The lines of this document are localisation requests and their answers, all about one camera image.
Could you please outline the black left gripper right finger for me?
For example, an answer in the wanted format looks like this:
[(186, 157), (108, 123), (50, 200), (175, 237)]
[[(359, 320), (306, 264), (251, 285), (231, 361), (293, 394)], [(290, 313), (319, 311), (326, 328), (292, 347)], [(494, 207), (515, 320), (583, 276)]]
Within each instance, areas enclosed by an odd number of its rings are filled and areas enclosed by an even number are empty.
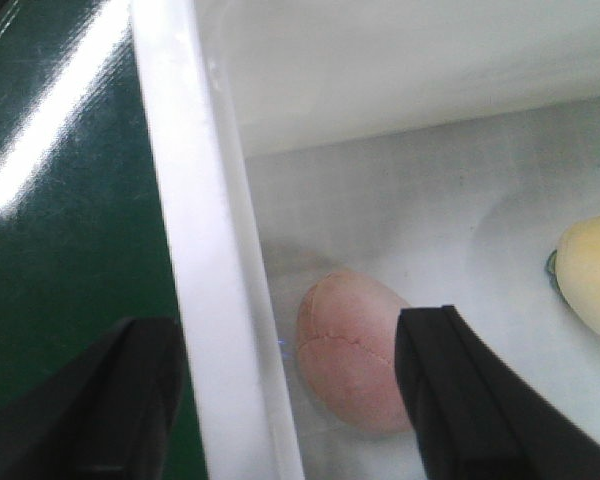
[(600, 445), (452, 306), (401, 311), (395, 374), (429, 479), (600, 479)]

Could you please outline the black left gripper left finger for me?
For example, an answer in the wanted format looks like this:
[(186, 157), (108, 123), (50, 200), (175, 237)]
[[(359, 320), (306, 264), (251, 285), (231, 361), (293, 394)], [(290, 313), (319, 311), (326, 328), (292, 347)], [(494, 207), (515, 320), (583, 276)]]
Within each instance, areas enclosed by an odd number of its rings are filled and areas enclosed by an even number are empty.
[(125, 319), (0, 410), (0, 479), (160, 479), (185, 370), (180, 324)]

